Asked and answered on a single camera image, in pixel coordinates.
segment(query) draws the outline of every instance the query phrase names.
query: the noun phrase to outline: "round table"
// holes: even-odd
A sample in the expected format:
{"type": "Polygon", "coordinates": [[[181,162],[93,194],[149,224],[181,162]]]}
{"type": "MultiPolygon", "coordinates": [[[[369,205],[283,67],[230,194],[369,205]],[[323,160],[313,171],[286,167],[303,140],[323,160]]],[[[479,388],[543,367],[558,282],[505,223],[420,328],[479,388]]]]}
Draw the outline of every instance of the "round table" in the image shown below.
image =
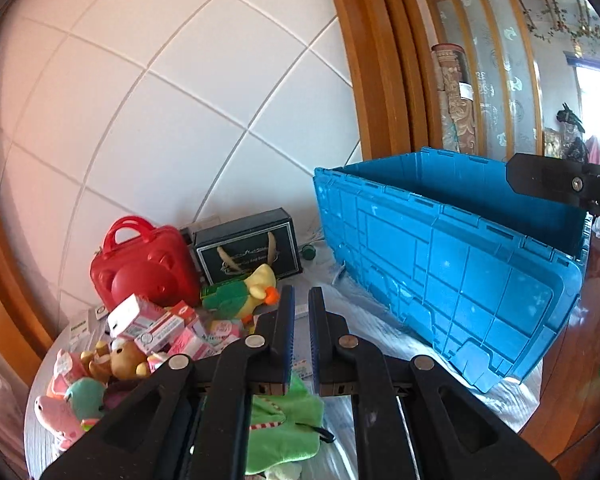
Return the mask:
{"type": "Polygon", "coordinates": [[[60,349],[71,352],[82,352],[84,350],[95,348],[96,343],[103,339],[104,329],[107,325],[107,318],[100,321],[96,320],[95,310],[89,311],[90,336],[85,336],[80,341],[69,345],[70,326],[67,326],[58,339],[53,343],[49,352],[46,353],[36,378],[33,380],[29,399],[27,399],[27,410],[24,416],[24,452],[27,459],[27,468],[29,474],[38,480],[46,467],[58,457],[58,452],[54,446],[53,435],[45,430],[36,418],[34,412],[34,403],[37,397],[46,394],[46,388],[54,373],[54,364],[56,356],[60,349]]]}

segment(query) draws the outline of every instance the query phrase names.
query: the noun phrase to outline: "red suitcase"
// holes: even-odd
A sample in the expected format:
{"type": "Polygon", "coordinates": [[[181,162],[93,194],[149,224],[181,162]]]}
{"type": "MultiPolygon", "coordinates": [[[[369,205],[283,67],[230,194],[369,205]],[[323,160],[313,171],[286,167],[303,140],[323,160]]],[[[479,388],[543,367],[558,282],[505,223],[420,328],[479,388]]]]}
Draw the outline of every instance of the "red suitcase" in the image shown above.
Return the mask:
{"type": "Polygon", "coordinates": [[[164,307],[180,300],[190,306],[200,302],[200,280],[180,232],[155,228],[139,216],[125,216],[111,226],[90,275],[110,312],[132,294],[164,307]],[[140,236],[119,244],[116,233],[123,228],[140,236]]]}

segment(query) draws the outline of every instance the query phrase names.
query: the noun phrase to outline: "blue storage bin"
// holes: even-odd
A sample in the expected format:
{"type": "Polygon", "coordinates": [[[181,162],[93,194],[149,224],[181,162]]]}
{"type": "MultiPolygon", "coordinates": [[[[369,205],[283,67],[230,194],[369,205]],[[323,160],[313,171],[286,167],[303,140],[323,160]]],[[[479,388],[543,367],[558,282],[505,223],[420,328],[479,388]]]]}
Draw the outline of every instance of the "blue storage bin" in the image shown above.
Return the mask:
{"type": "Polygon", "coordinates": [[[482,392],[524,380],[580,297],[591,217],[514,193],[502,162],[424,148],[314,184],[336,260],[482,392]]]}

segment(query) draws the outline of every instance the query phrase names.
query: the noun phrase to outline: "metal screw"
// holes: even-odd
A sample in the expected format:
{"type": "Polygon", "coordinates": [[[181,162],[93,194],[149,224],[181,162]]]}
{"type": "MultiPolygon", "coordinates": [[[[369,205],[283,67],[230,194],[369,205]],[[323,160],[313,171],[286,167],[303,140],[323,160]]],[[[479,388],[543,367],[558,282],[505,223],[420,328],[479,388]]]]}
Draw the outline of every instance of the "metal screw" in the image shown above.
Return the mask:
{"type": "Polygon", "coordinates": [[[413,361],[413,364],[415,364],[415,366],[416,366],[416,368],[418,370],[424,370],[424,371],[426,371],[426,370],[431,370],[436,363],[428,355],[419,355],[413,361]]]}
{"type": "Polygon", "coordinates": [[[178,354],[169,359],[169,368],[171,370],[182,370],[189,366],[189,358],[186,355],[178,354]]]}
{"type": "Polygon", "coordinates": [[[358,338],[354,335],[344,335],[338,339],[338,344],[343,348],[355,348],[358,343],[358,338]]]}
{"type": "Polygon", "coordinates": [[[582,190],[582,179],[579,176],[573,177],[571,181],[571,187],[573,187],[574,191],[582,190]]]}
{"type": "Polygon", "coordinates": [[[265,339],[261,335],[253,334],[245,339],[244,343],[249,348],[260,348],[261,346],[264,346],[265,339]]]}

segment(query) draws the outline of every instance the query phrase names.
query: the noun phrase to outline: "red wood floor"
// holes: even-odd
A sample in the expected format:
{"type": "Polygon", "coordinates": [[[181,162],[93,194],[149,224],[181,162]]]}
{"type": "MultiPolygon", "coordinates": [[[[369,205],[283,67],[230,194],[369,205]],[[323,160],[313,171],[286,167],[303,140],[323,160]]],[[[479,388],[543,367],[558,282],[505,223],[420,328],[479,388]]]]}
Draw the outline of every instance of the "red wood floor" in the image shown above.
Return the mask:
{"type": "MultiPolygon", "coordinates": [[[[592,239],[580,307],[544,358],[540,406],[521,436],[547,460],[600,421],[600,240],[592,239]]],[[[575,479],[600,444],[600,428],[555,464],[575,479]]]]}

